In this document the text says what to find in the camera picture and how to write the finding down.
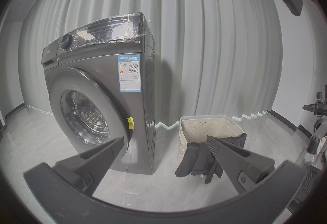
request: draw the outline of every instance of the black cloth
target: black cloth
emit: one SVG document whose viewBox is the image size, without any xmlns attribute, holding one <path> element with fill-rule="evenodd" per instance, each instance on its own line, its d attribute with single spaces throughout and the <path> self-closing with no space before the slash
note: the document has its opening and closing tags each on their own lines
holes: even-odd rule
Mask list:
<svg viewBox="0 0 327 224">
<path fill-rule="evenodd" d="M 239 137 L 226 137 L 221 140 L 227 141 L 233 145 L 244 148 L 246 133 L 243 133 Z M 215 159 L 214 155 L 210 152 L 209 147 L 205 142 L 201 143 L 188 143 L 184 157 L 181 164 L 178 166 L 175 175 L 178 178 L 185 177 L 189 174 L 195 175 L 207 175 L 204 183 L 210 183 L 214 174 L 219 178 L 223 174 L 223 169 Z"/>
</svg>

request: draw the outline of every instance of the white curtain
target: white curtain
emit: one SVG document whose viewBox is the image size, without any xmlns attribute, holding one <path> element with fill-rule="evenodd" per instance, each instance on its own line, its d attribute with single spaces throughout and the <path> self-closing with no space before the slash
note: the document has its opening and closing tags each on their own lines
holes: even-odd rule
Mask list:
<svg viewBox="0 0 327 224">
<path fill-rule="evenodd" d="M 37 0 L 22 26 L 19 76 L 26 104 L 51 111 L 45 46 L 87 23 L 143 12 L 156 48 L 156 120 L 240 117 L 270 109 L 282 65 L 273 0 Z"/>
</svg>

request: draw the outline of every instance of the qr code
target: qr code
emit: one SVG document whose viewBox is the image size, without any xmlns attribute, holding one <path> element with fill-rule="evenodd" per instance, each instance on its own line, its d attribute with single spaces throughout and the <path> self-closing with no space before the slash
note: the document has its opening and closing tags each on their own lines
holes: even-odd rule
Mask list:
<svg viewBox="0 0 327 224">
<path fill-rule="evenodd" d="M 138 63 L 130 63 L 129 64 L 129 73 L 139 73 L 139 64 Z"/>
</svg>

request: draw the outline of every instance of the energy label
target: energy label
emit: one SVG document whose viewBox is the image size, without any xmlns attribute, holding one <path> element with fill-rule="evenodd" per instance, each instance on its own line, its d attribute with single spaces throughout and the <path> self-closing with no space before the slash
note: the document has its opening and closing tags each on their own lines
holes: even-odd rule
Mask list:
<svg viewBox="0 0 327 224">
<path fill-rule="evenodd" d="M 141 91 L 140 55 L 119 55 L 118 76 L 120 91 Z"/>
</svg>

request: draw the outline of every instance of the perforated basket wall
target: perforated basket wall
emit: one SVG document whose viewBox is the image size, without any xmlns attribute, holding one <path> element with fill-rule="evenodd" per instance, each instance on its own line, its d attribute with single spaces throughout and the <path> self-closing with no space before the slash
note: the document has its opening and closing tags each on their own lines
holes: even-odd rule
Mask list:
<svg viewBox="0 0 327 224">
<path fill-rule="evenodd" d="M 207 135 L 225 138 L 238 137 L 244 131 L 225 115 L 184 116 L 180 118 L 178 160 L 182 161 L 187 143 L 206 142 Z"/>
</svg>

